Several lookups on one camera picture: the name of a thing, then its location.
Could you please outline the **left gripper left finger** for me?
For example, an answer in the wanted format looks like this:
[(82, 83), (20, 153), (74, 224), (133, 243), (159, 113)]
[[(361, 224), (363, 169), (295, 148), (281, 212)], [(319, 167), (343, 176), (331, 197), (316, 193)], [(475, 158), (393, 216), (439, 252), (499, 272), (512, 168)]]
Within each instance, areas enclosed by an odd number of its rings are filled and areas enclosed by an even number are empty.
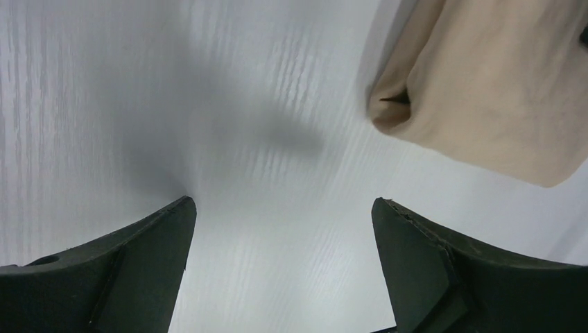
[(167, 332), (196, 224), (184, 196), (24, 266), (1, 267), (2, 332)]

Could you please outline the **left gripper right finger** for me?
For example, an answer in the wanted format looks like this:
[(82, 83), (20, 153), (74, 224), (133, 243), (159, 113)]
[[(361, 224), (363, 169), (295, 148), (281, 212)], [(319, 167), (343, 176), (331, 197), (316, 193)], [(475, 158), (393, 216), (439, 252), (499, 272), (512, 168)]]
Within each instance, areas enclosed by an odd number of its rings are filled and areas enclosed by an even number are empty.
[(586, 332), (587, 267), (521, 255), (384, 198), (372, 226), (393, 332)]

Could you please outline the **beige t shirt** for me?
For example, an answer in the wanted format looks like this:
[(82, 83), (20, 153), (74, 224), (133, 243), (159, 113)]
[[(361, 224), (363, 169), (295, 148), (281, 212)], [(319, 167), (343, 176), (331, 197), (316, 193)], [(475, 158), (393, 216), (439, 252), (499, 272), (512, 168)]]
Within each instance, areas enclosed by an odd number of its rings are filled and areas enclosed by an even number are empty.
[(586, 1), (418, 1), (368, 104), (383, 134), (543, 187), (587, 159)]

